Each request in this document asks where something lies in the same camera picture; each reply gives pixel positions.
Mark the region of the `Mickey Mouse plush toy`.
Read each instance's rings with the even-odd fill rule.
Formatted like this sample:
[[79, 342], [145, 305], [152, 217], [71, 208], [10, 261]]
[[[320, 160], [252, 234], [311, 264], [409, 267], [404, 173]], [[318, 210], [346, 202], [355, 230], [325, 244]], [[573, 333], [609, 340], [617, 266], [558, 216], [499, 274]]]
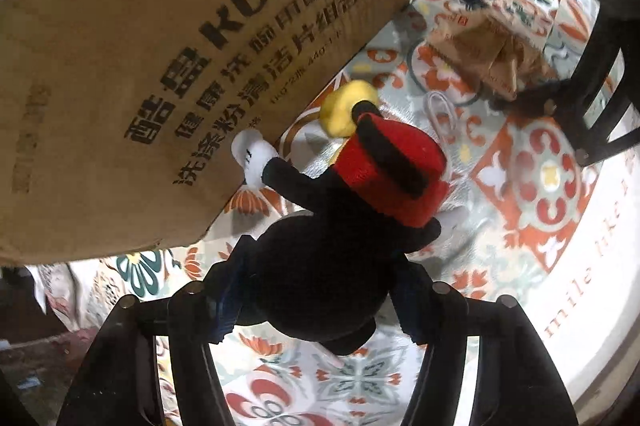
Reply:
[[256, 129], [232, 141], [247, 185], [269, 187], [300, 208], [254, 238], [238, 323], [268, 323], [348, 356], [374, 334], [401, 264], [442, 235], [436, 212], [449, 190], [447, 158], [424, 131], [384, 117], [367, 81], [329, 94], [319, 120], [344, 143], [317, 178]]

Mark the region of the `glass vase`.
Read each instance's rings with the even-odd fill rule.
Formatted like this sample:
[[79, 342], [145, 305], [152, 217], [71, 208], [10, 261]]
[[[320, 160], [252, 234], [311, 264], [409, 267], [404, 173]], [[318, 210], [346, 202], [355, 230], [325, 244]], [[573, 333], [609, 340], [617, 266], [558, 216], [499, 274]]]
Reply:
[[97, 328], [24, 342], [1, 351], [1, 372], [39, 425], [54, 425]]

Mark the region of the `brown crinkled snack wrapper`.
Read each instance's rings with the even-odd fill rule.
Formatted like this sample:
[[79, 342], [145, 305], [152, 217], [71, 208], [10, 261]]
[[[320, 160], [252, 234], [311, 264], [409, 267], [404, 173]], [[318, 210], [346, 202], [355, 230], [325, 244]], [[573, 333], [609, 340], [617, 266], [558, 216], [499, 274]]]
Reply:
[[483, 11], [442, 20], [427, 41], [461, 78], [484, 84], [505, 100], [559, 80], [539, 48]]

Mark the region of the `brown cardboard box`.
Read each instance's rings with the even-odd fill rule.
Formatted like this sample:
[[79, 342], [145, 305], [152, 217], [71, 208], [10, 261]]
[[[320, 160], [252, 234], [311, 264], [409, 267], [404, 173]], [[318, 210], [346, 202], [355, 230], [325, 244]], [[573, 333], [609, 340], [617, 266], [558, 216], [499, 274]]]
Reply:
[[196, 242], [276, 137], [409, 0], [1, 0], [1, 261]]

